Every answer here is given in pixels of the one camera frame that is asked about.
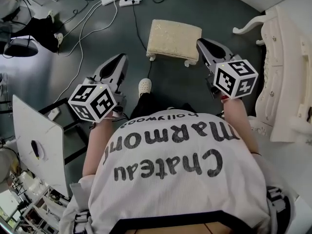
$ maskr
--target white ornate furniture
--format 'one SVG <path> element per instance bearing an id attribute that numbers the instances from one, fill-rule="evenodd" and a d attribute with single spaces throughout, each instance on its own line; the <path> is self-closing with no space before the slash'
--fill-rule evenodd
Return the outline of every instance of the white ornate furniture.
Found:
<path id="1" fill-rule="evenodd" d="M 244 34 L 255 26 L 261 28 L 267 53 L 264 64 L 264 87 L 255 105 L 254 129 L 270 135 L 271 141 L 312 144 L 312 43 L 279 7 L 253 18 Z"/>

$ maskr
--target white cube marker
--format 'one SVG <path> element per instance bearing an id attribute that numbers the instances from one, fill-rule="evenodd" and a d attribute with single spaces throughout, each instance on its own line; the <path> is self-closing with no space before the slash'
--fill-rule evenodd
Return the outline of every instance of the white cube marker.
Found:
<path id="1" fill-rule="evenodd" d="M 97 123 L 117 105 L 106 84 L 78 85 L 68 103 L 80 119 Z"/>
<path id="2" fill-rule="evenodd" d="M 247 60 L 217 63 L 214 86 L 229 98 L 239 98 L 251 94 L 258 73 Z"/>

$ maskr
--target black and white pattern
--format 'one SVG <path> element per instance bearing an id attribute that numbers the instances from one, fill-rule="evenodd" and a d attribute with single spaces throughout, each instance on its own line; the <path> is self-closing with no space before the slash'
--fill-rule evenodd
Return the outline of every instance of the black and white pattern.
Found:
<path id="1" fill-rule="evenodd" d="M 100 119 L 114 106 L 114 102 L 107 89 L 104 89 L 91 103 L 92 109 Z"/>
<path id="2" fill-rule="evenodd" d="M 239 82 L 235 96 L 242 96 L 242 95 L 246 95 L 246 94 L 250 93 L 250 91 L 253 88 L 253 84 L 254 84 L 255 79 L 256 79 L 256 77 L 241 80 Z"/>
<path id="3" fill-rule="evenodd" d="M 215 84 L 230 95 L 234 88 L 235 78 L 224 72 L 222 69 L 218 69 Z"/>
<path id="4" fill-rule="evenodd" d="M 94 118 L 92 114 L 89 112 L 89 110 L 87 109 L 87 107 L 81 106 L 81 105 L 72 105 L 72 107 L 74 108 L 75 112 L 81 119 L 94 121 Z"/>
<path id="5" fill-rule="evenodd" d="M 254 74 L 254 71 L 243 60 L 228 63 L 239 76 Z"/>
<path id="6" fill-rule="evenodd" d="M 85 85 L 81 86 L 77 93 L 71 99 L 72 101 L 86 102 L 96 86 Z"/>

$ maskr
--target white t-shirt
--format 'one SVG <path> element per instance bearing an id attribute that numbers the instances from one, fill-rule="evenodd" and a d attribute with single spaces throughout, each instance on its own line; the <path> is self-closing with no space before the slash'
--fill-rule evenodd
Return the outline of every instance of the white t-shirt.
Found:
<path id="1" fill-rule="evenodd" d="M 214 211 L 251 228 L 270 221 L 259 166 L 233 127 L 209 114 L 169 110 L 126 122 L 92 179 L 95 234 L 120 219 Z"/>

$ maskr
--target person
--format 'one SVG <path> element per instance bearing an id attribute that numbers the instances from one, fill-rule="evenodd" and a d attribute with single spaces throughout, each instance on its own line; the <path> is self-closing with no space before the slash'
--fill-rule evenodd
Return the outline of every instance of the person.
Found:
<path id="1" fill-rule="evenodd" d="M 140 82 L 115 132 L 110 119 L 91 130 L 60 233 L 285 233 L 293 197 L 260 155 L 242 100 L 222 96 L 224 120 L 158 111 L 151 87 Z"/>
<path id="2" fill-rule="evenodd" d="M 7 44 L 3 40 L 6 39 L 4 34 L 10 34 L 9 38 L 32 36 L 43 47 L 56 53 L 63 34 L 54 32 L 54 12 L 50 11 L 47 18 L 37 19 L 27 6 L 27 0 L 0 0 L 0 54 L 4 54 Z"/>

